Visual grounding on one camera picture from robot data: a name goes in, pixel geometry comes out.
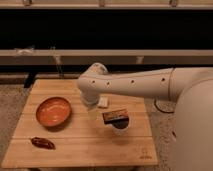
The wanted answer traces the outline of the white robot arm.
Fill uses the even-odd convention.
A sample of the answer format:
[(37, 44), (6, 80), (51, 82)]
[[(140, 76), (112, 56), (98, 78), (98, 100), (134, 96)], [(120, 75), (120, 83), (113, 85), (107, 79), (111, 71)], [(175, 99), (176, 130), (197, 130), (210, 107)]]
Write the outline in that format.
[(171, 171), (213, 171), (213, 67), (117, 75), (95, 63), (77, 85), (86, 105), (103, 93), (175, 102)]

